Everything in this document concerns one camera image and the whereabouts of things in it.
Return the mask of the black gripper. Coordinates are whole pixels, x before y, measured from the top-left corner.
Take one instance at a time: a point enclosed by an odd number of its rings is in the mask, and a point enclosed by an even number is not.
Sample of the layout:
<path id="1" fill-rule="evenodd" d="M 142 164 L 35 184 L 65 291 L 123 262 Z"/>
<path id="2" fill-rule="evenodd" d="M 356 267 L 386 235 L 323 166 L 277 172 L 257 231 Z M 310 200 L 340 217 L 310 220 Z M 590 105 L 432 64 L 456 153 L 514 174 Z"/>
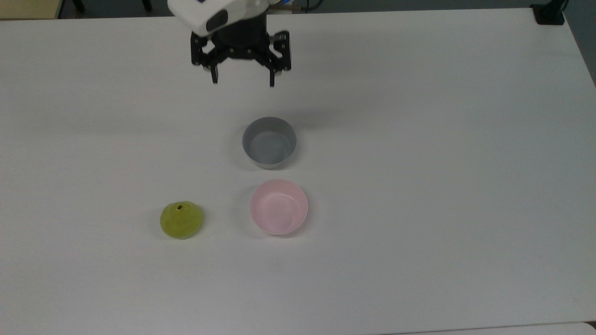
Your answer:
<path id="1" fill-rule="evenodd" d="M 205 52 L 204 47 L 212 42 L 213 48 Z M 233 59 L 255 59 L 270 73 L 270 87 L 283 71 L 290 71 L 290 32 L 283 30 L 273 36 L 267 33 L 267 14 L 244 19 L 221 28 L 208 37 L 191 33 L 191 63 L 210 72 L 211 80 L 218 83 L 218 65 L 228 57 Z"/>

